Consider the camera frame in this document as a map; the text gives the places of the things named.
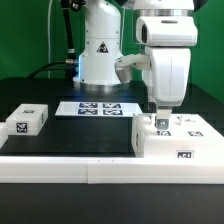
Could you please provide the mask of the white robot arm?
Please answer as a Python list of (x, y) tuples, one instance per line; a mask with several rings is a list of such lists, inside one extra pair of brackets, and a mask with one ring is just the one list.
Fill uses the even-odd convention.
[[(182, 104), (197, 43), (194, 0), (59, 0), (65, 20), (71, 79), (79, 88), (111, 89), (142, 72), (156, 105), (155, 127), (169, 128), (172, 109)], [(140, 52), (121, 53), (121, 14), (133, 12), (134, 42)]]

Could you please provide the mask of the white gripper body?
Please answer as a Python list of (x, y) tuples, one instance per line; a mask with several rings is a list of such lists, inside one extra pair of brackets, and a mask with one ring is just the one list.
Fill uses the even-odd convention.
[(146, 48), (158, 106), (180, 106), (185, 97), (191, 52), (188, 48)]

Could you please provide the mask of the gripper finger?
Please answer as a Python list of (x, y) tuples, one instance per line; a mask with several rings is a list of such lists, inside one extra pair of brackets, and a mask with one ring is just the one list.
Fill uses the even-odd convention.
[(171, 107), (157, 106), (155, 126), (158, 130), (167, 130), (169, 128), (169, 119), (172, 113)]

